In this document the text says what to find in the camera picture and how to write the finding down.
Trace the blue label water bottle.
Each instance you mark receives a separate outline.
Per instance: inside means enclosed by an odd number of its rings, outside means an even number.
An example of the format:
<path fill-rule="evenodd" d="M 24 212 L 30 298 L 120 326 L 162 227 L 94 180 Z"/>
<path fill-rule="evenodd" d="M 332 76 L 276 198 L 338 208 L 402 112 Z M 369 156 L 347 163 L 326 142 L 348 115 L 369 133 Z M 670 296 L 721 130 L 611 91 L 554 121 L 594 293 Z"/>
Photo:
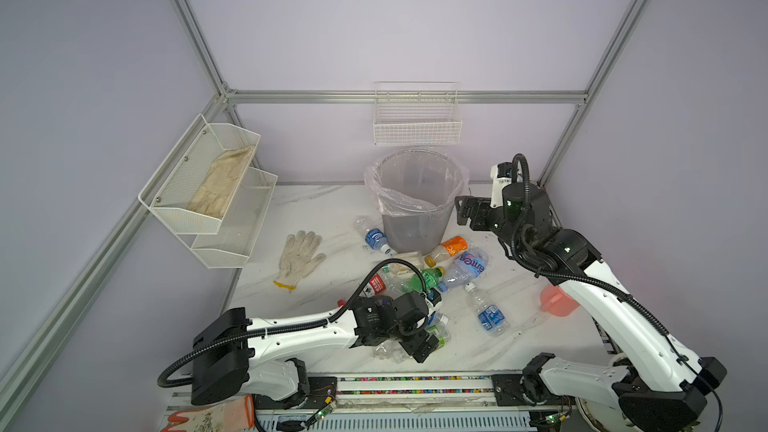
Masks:
<path fill-rule="evenodd" d="M 482 328 L 488 333 L 503 334 L 507 330 L 506 317 L 490 295 L 472 282 L 465 285 L 464 289 Z"/>

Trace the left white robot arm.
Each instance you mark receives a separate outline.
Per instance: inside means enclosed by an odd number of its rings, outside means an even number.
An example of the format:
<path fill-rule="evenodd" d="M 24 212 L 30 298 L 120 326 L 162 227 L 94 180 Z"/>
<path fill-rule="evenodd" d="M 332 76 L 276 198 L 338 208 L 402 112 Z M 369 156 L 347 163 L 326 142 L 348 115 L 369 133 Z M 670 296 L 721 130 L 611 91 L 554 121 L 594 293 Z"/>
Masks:
<path fill-rule="evenodd" d="M 423 363 L 439 340 L 427 328 L 442 304 L 439 289 L 417 271 L 418 289 L 398 297 L 373 293 L 376 264 L 341 306 L 282 319 L 249 318 L 244 308 L 222 313 L 193 340 L 189 353 L 158 376 L 161 388 L 188 386 L 194 405 L 211 405 L 241 391 L 293 407 L 309 394 L 308 352 L 377 347 L 387 340 Z"/>

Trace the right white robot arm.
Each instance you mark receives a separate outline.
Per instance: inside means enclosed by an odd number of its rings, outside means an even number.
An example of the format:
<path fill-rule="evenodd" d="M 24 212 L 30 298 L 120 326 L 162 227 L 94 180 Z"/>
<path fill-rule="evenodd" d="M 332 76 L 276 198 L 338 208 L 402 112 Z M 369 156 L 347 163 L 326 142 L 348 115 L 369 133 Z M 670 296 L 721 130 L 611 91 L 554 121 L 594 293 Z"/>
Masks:
<path fill-rule="evenodd" d="M 508 259 L 578 302 L 629 361 L 596 367 L 540 353 L 523 369 L 524 399 L 597 402 L 621 411 L 642 431 L 682 431 L 696 422 L 707 399 L 717 395 L 725 366 L 678 341 L 627 291 L 592 243 L 556 223 L 523 154 L 493 166 L 490 177 L 489 197 L 456 197 L 458 225 L 493 233 Z"/>

